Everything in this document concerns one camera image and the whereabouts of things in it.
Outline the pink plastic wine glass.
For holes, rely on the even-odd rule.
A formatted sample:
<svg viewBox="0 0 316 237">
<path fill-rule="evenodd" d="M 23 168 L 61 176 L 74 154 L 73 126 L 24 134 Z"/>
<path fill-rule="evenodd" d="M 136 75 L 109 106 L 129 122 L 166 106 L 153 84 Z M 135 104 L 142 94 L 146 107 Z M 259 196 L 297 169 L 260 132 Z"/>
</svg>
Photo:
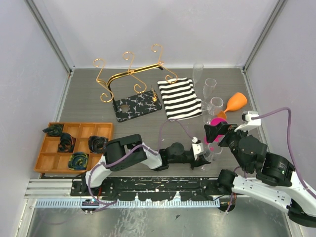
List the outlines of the pink plastic wine glass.
<svg viewBox="0 0 316 237">
<path fill-rule="evenodd" d="M 219 142 L 220 138 L 224 136 L 224 132 L 220 131 L 220 129 L 217 127 L 220 123 L 227 121 L 223 118 L 214 118 L 210 124 L 205 124 L 203 126 L 205 131 L 205 138 L 204 141 L 206 144 L 210 143 L 210 139 L 214 138 L 213 142 Z"/>
</svg>

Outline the orange plastic wine glass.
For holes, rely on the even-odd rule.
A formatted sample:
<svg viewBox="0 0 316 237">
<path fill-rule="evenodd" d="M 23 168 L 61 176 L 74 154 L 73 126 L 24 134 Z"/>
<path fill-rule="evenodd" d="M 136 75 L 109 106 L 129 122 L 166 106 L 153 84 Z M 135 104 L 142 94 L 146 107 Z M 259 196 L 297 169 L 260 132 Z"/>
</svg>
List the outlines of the orange plastic wine glass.
<svg viewBox="0 0 316 237">
<path fill-rule="evenodd" d="M 218 118 L 227 119 L 226 112 L 237 111 L 247 104 L 247 98 L 244 94 L 237 92 L 227 102 L 226 109 L 220 111 Z"/>
</svg>

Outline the gold wine glass rack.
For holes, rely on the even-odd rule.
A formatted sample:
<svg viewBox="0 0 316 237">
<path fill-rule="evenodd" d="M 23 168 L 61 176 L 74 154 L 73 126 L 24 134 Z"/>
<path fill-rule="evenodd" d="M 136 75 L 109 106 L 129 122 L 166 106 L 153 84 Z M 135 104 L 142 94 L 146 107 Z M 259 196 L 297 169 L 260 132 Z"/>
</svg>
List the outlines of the gold wine glass rack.
<svg viewBox="0 0 316 237">
<path fill-rule="evenodd" d="M 158 98 L 157 92 L 151 88 L 147 90 L 147 85 L 144 81 L 139 79 L 136 75 L 145 71 L 160 69 L 168 71 L 168 74 L 165 76 L 165 82 L 168 84 L 174 84 L 178 81 L 178 76 L 167 69 L 164 66 L 164 62 L 161 60 L 163 54 L 163 47 L 160 44 L 154 44 L 151 46 L 151 51 L 156 53 L 160 51 L 158 62 L 152 65 L 140 67 L 134 69 L 132 67 L 135 54 L 131 51 L 125 52 L 122 57 L 126 61 L 130 61 L 127 71 L 111 76 L 107 81 L 104 81 L 100 78 L 103 69 L 105 68 L 106 62 L 103 59 L 95 59 L 92 65 L 95 68 L 99 68 L 100 71 L 96 77 L 96 82 L 102 86 L 106 92 L 101 93 L 100 100 L 103 103 L 112 103 L 113 109 L 116 115 L 118 122 L 124 122 L 131 119 L 135 119 L 144 115 L 148 115 L 154 112 L 157 112 L 162 109 L 162 104 Z M 131 76 L 136 79 L 138 82 L 134 84 L 135 95 L 129 96 L 120 100 L 115 100 L 115 95 L 111 90 L 111 83 L 117 79 Z"/>
</svg>

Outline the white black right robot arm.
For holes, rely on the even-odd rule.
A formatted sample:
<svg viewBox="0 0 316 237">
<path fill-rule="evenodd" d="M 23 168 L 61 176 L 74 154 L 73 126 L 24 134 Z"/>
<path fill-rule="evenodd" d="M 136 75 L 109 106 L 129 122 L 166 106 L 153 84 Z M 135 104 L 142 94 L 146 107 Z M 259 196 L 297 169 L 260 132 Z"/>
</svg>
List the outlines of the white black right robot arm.
<svg viewBox="0 0 316 237">
<path fill-rule="evenodd" d="M 217 178 L 217 190 L 221 194 L 237 193 L 267 203 L 282 212 L 290 220 L 305 226 L 316 226 L 315 191 L 309 189 L 298 176 L 295 166 L 286 158 L 267 151 L 267 145 L 249 135 L 256 128 L 252 122 L 242 125 L 221 122 L 216 126 L 204 125 L 209 143 L 222 135 L 218 144 L 228 147 L 241 169 L 256 174 L 253 181 L 223 169 Z"/>
</svg>

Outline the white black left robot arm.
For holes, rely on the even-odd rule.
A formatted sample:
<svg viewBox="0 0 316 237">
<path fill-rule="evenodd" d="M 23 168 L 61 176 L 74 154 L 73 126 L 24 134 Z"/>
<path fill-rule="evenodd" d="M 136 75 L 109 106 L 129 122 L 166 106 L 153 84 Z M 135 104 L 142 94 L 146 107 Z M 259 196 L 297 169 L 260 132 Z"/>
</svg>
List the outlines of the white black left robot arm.
<svg viewBox="0 0 316 237">
<path fill-rule="evenodd" d="M 103 181 L 113 172 L 121 171 L 138 163 L 154 171 L 163 171 L 171 163 L 187 163 L 191 169 L 210 164 L 203 143 L 193 138 L 192 147 L 186 151 L 175 142 L 165 149 L 153 150 L 139 134 L 125 136 L 106 143 L 99 161 L 85 172 L 81 190 L 88 196 L 95 195 Z"/>
</svg>

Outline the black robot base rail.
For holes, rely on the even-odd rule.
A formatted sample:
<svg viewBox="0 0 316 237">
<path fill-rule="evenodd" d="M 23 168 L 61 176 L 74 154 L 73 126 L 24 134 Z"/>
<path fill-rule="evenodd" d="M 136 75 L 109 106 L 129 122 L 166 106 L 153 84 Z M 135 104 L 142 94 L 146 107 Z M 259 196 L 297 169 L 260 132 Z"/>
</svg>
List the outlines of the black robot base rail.
<svg viewBox="0 0 316 237">
<path fill-rule="evenodd" d="M 216 183 L 211 177 L 108 177 L 91 191 L 108 201 L 171 201 L 176 195 L 180 201 L 204 201 L 224 194 Z"/>
</svg>

